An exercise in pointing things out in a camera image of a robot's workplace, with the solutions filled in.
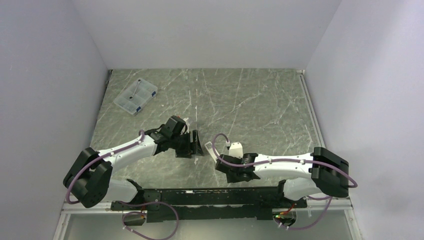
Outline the white remote control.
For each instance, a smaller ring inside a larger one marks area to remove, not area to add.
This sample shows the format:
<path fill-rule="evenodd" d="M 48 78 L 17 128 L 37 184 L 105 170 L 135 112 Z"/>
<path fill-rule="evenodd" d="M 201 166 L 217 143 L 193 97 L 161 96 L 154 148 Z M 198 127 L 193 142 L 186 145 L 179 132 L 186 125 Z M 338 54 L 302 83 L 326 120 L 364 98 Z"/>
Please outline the white remote control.
<path fill-rule="evenodd" d="M 204 147 L 206 149 L 206 151 L 208 152 L 208 154 L 210 155 L 210 157 L 214 160 L 214 162 L 216 163 L 218 161 L 218 157 L 214 152 L 214 148 L 212 146 L 212 142 L 208 141 L 204 144 Z"/>

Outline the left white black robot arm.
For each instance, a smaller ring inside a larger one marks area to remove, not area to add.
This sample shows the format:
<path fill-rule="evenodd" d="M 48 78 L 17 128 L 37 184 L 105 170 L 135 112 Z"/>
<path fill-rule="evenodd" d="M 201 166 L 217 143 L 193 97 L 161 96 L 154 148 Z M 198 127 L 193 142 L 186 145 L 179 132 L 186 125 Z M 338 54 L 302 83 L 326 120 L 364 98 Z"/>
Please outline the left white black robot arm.
<path fill-rule="evenodd" d="M 85 208 L 103 200 L 116 201 L 137 210 L 146 202 L 145 190 L 132 179 L 113 180 L 112 175 L 136 161 L 168 150 L 174 150 L 176 158 L 204 155 L 198 130 L 190 129 L 176 115 L 158 128 L 141 129 L 135 139 L 121 145 L 103 150 L 85 148 L 63 179 L 67 189 L 65 200 Z"/>

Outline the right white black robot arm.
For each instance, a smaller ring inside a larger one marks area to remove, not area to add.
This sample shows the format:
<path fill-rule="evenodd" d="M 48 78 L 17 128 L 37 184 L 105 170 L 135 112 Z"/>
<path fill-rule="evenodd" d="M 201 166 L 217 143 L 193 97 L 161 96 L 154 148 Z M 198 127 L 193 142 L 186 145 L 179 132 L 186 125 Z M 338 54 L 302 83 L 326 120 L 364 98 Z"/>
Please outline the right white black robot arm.
<path fill-rule="evenodd" d="M 221 154 L 216 158 L 215 169 L 226 175 L 228 183 L 280 177 L 282 186 L 275 194 L 275 200 L 282 208 L 314 194 L 347 198 L 349 189 L 357 187 L 349 176 L 348 161 L 324 147 L 293 156 Z"/>

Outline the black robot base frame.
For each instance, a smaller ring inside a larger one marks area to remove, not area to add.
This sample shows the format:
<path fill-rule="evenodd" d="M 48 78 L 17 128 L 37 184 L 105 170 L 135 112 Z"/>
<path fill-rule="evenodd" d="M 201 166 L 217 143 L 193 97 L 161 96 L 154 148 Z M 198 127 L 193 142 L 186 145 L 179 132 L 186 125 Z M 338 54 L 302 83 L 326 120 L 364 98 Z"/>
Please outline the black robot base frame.
<path fill-rule="evenodd" d="M 271 220 L 278 211 L 305 209 L 307 201 L 283 197 L 277 186 L 230 188 L 147 188 L 131 205 L 143 207 L 148 223 L 175 220 L 242 219 Z"/>

